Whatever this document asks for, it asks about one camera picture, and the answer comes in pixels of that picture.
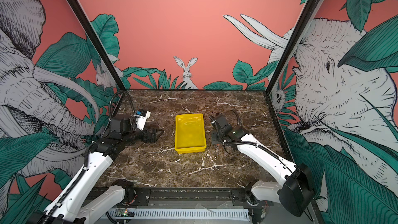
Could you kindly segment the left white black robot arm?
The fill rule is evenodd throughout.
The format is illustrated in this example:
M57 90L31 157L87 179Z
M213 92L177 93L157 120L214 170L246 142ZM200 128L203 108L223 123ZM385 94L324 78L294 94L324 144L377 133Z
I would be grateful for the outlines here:
M113 206L121 203L129 206L136 202L134 184L126 179L116 180L104 193L89 204L84 201L96 182L127 145L135 141L155 143L163 134L162 129L146 128L151 112L136 110L133 114L113 114L108 107L109 132L84 151L84 164L62 193L44 211L36 211L28 218L28 224L93 224Z

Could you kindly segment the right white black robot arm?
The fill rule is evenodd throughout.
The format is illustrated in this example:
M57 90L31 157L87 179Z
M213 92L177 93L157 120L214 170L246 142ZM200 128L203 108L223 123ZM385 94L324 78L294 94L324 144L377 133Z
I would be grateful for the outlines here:
M300 217L315 196L311 169L305 164L297 165L271 151L258 141L253 134L240 125L233 127L224 114L209 116L214 128L212 136L223 145L245 154L265 169L276 183L256 181L246 186L245 198L250 205L260 201L281 204L290 214Z

